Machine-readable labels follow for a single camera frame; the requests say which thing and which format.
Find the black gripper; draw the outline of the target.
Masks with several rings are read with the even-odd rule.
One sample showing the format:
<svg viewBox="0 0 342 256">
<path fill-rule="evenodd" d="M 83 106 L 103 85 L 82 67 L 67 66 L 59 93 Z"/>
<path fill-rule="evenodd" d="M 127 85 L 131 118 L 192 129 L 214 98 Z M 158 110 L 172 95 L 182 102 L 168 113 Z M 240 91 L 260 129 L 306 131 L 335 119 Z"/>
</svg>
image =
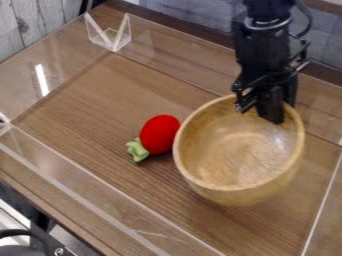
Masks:
<svg viewBox="0 0 342 256">
<path fill-rule="evenodd" d="M 284 100 L 296 106 L 298 73 L 309 64 L 306 31 L 293 34 L 292 21 L 290 14 L 264 19 L 241 13 L 232 22 L 242 68 L 232 86 L 236 109 L 245 113 L 256 107 L 260 116 L 274 124 L 284 122 Z"/>
</svg>

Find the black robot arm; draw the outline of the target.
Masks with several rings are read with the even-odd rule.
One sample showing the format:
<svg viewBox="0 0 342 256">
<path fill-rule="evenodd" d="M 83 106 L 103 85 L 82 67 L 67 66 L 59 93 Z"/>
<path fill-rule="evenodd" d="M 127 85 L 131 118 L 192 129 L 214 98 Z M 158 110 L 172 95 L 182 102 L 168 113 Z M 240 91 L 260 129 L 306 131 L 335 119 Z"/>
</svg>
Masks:
<svg viewBox="0 0 342 256">
<path fill-rule="evenodd" d="M 232 22 L 240 76 L 232 86 L 236 110 L 253 107 L 274 124 L 285 104 L 297 102 L 298 73 L 309 64 L 306 35 L 313 15 L 302 0 L 244 0 L 246 11 Z"/>
</svg>

